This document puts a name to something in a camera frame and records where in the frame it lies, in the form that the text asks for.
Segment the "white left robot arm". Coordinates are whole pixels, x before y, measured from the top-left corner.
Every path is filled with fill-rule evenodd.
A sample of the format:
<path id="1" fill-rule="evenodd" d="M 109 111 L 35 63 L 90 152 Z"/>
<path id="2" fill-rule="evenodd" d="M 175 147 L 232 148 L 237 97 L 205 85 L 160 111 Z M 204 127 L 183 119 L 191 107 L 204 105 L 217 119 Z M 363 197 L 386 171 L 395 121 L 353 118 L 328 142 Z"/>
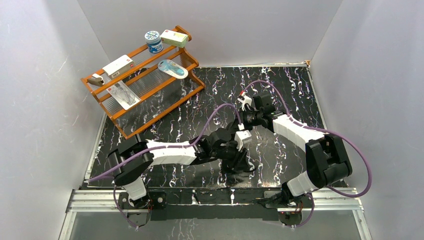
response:
<path id="1" fill-rule="evenodd" d="M 233 173 L 246 163 L 245 145 L 252 139 L 249 130 L 219 128 L 209 135 L 181 143 L 157 142 L 135 136 L 115 148 L 107 156 L 113 183 L 123 188 L 126 201 L 136 209 L 150 203 L 142 173 L 150 166 L 179 164 L 202 165 L 221 161 L 225 171 Z"/>

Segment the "black canvas sneaker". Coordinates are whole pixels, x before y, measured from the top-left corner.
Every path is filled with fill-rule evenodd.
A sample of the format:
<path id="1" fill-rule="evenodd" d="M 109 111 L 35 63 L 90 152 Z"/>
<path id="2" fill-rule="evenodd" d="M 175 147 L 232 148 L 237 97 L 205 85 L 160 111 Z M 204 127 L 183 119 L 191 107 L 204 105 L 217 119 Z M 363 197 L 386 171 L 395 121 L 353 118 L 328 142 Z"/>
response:
<path id="1" fill-rule="evenodd" d="M 247 148 L 243 148 L 241 151 L 230 150 L 225 152 L 220 157 L 221 171 L 227 175 L 254 172 L 257 167 L 252 162 L 249 162 L 247 155 Z"/>

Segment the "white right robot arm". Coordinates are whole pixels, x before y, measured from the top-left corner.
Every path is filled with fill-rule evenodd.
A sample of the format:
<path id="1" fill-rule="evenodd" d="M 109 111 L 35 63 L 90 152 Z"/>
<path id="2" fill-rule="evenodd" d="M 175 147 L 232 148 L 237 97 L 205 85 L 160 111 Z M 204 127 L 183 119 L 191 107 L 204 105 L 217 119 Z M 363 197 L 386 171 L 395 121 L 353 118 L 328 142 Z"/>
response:
<path id="1" fill-rule="evenodd" d="M 293 142 L 305 153 L 306 170 L 281 185 L 281 191 L 265 196 L 261 203 L 277 203 L 295 207 L 308 193 L 327 187 L 352 174 L 353 169 L 340 136 L 311 129 L 289 116 L 287 111 L 279 111 L 269 95 L 256 95 L 252 98 L 241 92 L 237 100 L 241 108 L 234 123 L 236 149 L 242 152 L 251 138 L 251 130 L 263 126 L 274 134 Z"/>

